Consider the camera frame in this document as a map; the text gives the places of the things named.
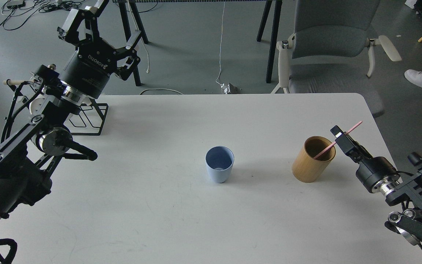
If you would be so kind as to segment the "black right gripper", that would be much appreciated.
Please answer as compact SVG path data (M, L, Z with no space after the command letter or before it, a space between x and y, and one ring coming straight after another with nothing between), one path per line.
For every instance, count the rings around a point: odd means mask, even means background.
M364 146L335 125L330 129L341 151L359 164L356 177L369 193L392 194L399 185L400 173L385 157L373 157Z

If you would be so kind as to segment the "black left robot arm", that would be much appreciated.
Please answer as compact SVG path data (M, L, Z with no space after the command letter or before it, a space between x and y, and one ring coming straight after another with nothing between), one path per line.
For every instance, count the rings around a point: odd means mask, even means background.
M129 27L130 0L118 1L126 45L115 48L100 37L97 21L107 4L99 0L83 10L74 8L58 28L60 39L75 46L62 74L42 65L32 80L5 82L14 96L0 143L0 220L19 204L32 206L50 194L51 175L62 159L97 159L94 150L73 140L65 121L87 100L97 107L95 100L111 75L127 80L136 74L142 37ZM11 264L17 247L13 239L0 239L0 264Z

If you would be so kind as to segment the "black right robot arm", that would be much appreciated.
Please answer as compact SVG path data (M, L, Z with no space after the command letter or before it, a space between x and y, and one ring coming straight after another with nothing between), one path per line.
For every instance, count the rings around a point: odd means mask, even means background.
M357 179L370 193L381 193L389 206L401 204L401 212L391 212L385 227L401 234L410 244L422 248L422 156L408 155L415 174L398 171L385 157L373 157L338 126L330 129L342 152L359 165Z

